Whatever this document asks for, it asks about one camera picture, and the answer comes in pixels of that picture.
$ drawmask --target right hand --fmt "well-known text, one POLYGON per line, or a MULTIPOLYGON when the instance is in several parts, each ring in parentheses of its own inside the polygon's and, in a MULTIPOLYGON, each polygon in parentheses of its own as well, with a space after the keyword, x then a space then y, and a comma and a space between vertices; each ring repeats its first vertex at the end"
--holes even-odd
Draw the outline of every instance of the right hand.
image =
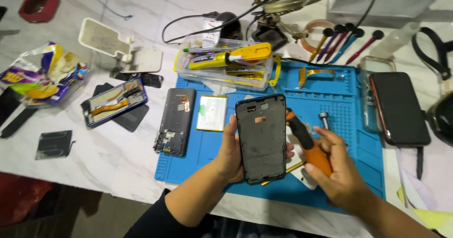
POLYGON ((332 165, 332 175, 312 164, 306 164, 305 170, 320 185, 327 197, 343 210, 357 215, 370 200, 377 198, 360 176, 354 161, 348 156, 343 138, 332 131, 318 126, 314 130, 321 135, 315 143, 327 154, 332 165))

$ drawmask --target orange screwdriver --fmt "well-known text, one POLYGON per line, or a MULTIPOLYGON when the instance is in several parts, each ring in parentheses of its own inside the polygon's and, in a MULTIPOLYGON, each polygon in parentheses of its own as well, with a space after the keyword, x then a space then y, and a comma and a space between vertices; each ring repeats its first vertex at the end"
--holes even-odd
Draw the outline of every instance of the orange screwdriver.
POLYGON ((286 108, 286 110, 288 111, 286 122, 289 124, 293 135, 297 138, 297 141, 302 147, 307 162, 318 167, 325 175, 327 175, 327 177, 330 177, 332 174, 332 167, 326 154, 314 143, 307 128, 302 124, 299 118, 297 118, 291 108, 286 108))

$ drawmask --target snack wrapper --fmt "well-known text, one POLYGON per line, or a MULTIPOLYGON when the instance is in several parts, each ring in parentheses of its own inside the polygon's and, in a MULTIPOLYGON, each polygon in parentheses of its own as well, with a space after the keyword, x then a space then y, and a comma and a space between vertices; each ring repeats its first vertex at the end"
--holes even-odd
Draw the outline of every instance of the snack wrapper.
POLYGON ((21 54, 0 80, 21 94, 29 106, 56 106, 76 91, 88 72, 88 65, 75 53, 53 42, 21 54))

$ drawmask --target black sleeve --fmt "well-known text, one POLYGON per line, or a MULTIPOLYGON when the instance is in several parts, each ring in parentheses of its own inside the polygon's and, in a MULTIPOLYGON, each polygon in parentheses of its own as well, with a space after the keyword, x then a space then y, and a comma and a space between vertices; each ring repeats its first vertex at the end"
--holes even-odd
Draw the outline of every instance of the black sleeve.
POLYGON ((212 230, 214 220, 209 214, 194 228, 186 227, 173 218, 164 199, 169 192, 169 189, 163 191, 159 200, 137 220, 124 238, 201 237, 212 230))

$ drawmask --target blue silicone repair mat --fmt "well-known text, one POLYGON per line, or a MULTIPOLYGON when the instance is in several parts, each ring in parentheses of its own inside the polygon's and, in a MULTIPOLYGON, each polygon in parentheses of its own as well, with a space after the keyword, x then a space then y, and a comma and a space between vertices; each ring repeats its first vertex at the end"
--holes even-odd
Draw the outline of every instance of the blue silicone repair mat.
MULTIPOLYGON (((353 67, 331 66, 336 78, 331 74, 316 74, 310 77, 304 85, 305 89, 298 89, 299 69, 303 63, 282 62, 280 78, 275 90, 286 96, 286 104, 299 119, 311 126, 322 126, 318 117, 320 112, 329 113, 329 125, 332 131, 343 137, 348 143, 349 156, 359 169, 368 186, 380 197, 385 198, 384 167, 382 160, 382 145, 377 134, 363 130, 361 121, 360 90, 358 75, 353 67)), ((168 183, 180 184, 202 166, 213 160, 222 142, 222 132, 197 130, 197 113, 201 95, 212 95, 212 91, 204 84, 178 78, 177 88, 194 88, 196 100, 192 124, 184 157, 159 155, 155 179, 168 183)), ((238 90, 227 94, 228 107, 226 121, 234 114, 234 105, 243 100, 246 95, 263 96, 274 94, 268 87, 264 92, 238 90)), ((294 175, 288 174, 282 180, 262 187, 260 184, 249 185, 245 182, 231 184, 226 192, 248 195, 269 200, 308 205, 323 209, 340 211, 326 204, 326 195, 318 186, 309 190, 294 175)))

